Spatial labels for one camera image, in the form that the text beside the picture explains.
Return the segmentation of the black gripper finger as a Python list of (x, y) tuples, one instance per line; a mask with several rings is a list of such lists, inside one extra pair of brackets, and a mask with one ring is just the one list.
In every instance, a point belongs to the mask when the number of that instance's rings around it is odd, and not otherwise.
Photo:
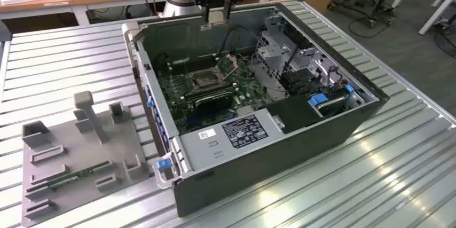
[(211, 0), (203, 0), (203, 2), (202, 2), (202, 6), (203, 6), (203, 22), (205, 23), (209, 23), (210, 3), (211, 3)]
[(222, 15), (223, 15), (225, 22), (227, 22), (229, 17), (230, 17), (231, 5), (233, 5), (233, 0), (223, 0)]

